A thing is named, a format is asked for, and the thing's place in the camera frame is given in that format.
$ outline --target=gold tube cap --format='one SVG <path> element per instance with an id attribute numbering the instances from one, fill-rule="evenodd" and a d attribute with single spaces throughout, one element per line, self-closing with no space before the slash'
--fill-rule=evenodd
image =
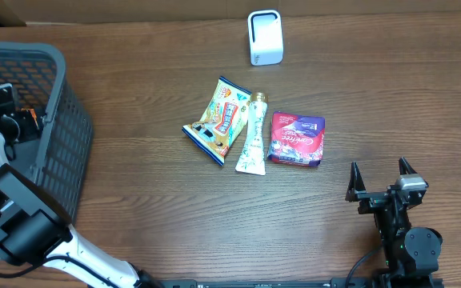
<path id="1" fill-rule="evenodd" d="M 250 98 L 251 102 L 265 102 L 268 103 L 268 95 L 264 94 L 263 92 L 254 92 Z"/>

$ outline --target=purple package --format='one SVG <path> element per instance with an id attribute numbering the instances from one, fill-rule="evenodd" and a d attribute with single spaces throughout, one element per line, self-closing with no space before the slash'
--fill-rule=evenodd
<path id="1" fill-rule="evenodd" d="M 277 163 L 317 166 L 323 158 L 325 118 L 274 112 L 268 158 Z"/>

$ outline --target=toothpaste tube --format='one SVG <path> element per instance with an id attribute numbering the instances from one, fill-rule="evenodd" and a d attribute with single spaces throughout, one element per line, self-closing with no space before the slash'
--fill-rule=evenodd
<path id="1" fill-rule="evenodd" d="M 220 166 L 234 140 L 248 121 L 251 92 L 220 77 L 213 98 L 199 121 L 182 132 Z"/>
<path id="2" fill-rule="evenodd" d="M 239 156 L 236 171 L 257 175 L 265 175 L 263 123 L 268 109 L 268 96 L 254 92 L 248 115 L 247 140 L 243 152 Z"/>

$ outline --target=colorful snack package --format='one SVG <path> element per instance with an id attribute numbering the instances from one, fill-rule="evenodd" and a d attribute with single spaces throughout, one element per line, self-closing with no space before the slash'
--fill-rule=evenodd
<path id="1" fill-rule="evenodd" d="M 182 131 L 220 166 L 248 121 L 251 92 L 220 76 L 213 98 L 200 121 Z"/>
<path id="2" fill-rule="evenodd" d="M 275 111 L 268 158 L 277 163 L 317 166 L 323 158 L 325 118 Z"/>

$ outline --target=wooden table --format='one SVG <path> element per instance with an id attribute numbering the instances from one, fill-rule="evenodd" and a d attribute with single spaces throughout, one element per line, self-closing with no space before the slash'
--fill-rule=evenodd
<path id="1" fill-rule="evenodd" d="M 64 53 L 95 123 L 76 226 L 115 257 L 162 279 L 346 276 L 379 243 L 373 217 L 344 201 L 350 163 L 383 190 L 405 156 L 430 183 L 412 224 L 443 235 L 436 276 L 461 287 L 461 13 L 285 18 L 283 32 L 283 62 L 264 67 L 250 65 L 243 20 L 2 28 L 0 40 Z M 237 174 L 244 133 L 223 168 L 196 148 L 181 126 L 219 75 L 268 93 L 268 122 L 324 116 L 322 165 Z M 0 286 L 84 287 L 45 268 Z"/>

